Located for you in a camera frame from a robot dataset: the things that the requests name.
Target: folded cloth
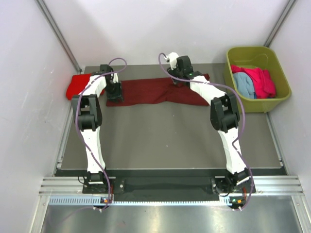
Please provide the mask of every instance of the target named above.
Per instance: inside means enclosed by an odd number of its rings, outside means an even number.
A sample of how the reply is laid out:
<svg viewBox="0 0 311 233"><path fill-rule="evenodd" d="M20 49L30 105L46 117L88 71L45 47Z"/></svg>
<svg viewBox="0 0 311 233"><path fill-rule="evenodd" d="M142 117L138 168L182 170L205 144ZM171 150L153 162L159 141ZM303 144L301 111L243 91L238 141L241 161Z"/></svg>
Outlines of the folded cloth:
<svg viewBox="0 0 311 233"><path fill-rule="evenodd" d="M233 74L233 78L237 85L237 89L241 95L249 99L255 99L255 89L253 81L244 72L238 72Z"/></svg>
<svg viewBox="0 0 311 233"><path fill-rule="evenodd" d="M232 73L244 72L253 81L256 97L258 99L273 98L276 96L276 86L271 80L268 70L260 68L246 69L231 65Z"/></svg>
<svg viewBox="0 0 311 233"><path fill-rule="evenodd" d="M67 99L71 100L74 95L79 95L80 92L83 91L86 85L88 84L90 77L91 77L91 74L73 75L71 82L66 91Z"/></svg>
<svg viewBox="0 0 311 233"><path fill-rule="evenodd" d="M209 80L208 74L205 74L204 77ZM175 85L171 78L129 80L121 83L124 102L107 101L106 106L131 106L141 103L156 104L164 101L208 105L199 94L182 83Z"/></svg>

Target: blue cloth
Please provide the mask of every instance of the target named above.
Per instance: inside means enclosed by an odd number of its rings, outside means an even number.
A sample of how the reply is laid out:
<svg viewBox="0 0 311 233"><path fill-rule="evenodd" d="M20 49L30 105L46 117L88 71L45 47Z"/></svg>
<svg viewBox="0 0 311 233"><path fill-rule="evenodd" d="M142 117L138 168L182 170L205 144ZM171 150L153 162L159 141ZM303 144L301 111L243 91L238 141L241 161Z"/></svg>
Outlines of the blue cloth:
<svg viewBox="0 0 311 233"><path fill-rule="evenodd" d="M244 72L237 72L233 74L233 78L237 85L239 93L249 99L256 99L253 81Z"/></svg>

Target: gray table surface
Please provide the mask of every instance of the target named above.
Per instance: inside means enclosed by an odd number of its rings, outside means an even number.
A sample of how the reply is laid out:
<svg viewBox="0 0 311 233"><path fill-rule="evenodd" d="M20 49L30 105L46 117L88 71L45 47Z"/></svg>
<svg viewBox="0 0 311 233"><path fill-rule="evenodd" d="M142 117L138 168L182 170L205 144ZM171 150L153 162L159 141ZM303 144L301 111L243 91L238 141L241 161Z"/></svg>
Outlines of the gray table surface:
<svg viewBox="0 0 311 233"><path fill-rule="evenodd" d="M224 64L194 64L210 80L224 83ZM87 67L85 73L99 70ZM158 65L128 66L119 80L166 77ZM106 107L100 140L109 169L225 168L225 152L210 120L210 107L163 102L127 107ZM251 167L280 167L265 114L246 114L240 140L244 158ZM86 169L86 151L72 124L62 169Z"/></svg>
<svg viewBox="0 0 311 233"><path fill-rule="evenodd" d="M212 206L48 206L42 233L302 233L292 198L252 197L242 212Z"/></svg>

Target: dark red cloth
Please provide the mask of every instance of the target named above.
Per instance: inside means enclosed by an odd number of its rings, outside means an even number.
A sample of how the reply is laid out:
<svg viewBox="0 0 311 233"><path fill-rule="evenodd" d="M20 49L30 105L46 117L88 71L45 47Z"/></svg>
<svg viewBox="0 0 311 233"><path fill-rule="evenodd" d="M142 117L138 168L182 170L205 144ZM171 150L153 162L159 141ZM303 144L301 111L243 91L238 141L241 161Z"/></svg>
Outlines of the dark red cloth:
<svg viewBox="0 0 311 233"><path fill-rule="evenodd" d="M106 106L131 106L140 103L161 103L164 101L192 105L208 103L189 87L174 85L171 78L140 79L122 81L124 102L107 101Z"/></svg>
<svg viewBox="0 0 311 233"><path fill-rule="evenodd" d="M231 65L231 70L232 73L244 72L251 78L257 99L273 98L276 96L276 86L271 80L270 73L267 69L246 69Z"/></svg>
<svg viewBox="0 0 311 233"><path fill-rule="evenodd" d="M78 95L81 91L83 91L86 85L88 84L90 77L91 77L91 74L73 75L71 82L66 91L67 99L71 100L74 95Z"/></svg>

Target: olive green laundry basket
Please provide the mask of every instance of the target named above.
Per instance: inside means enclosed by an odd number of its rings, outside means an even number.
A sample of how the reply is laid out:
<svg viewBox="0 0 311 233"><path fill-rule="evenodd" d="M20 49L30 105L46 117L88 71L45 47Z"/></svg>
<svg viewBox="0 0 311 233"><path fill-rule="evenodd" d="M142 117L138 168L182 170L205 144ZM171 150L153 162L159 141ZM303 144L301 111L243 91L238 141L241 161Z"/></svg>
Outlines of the olive green laundry basket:
<svg viewBox="0 0 311 233"><path fill-rule="evenodd" d="M267 47L234 47L227 52L227 62L224 69L225 84L237 90L233 78L231 65L244 68L261 68L270 72L271 79L276 86L276 97L271 99L249 99L242 96L238 91L246 113L266 113L274 109L280 102L291 95L282 67L276 54Z"/></svg>

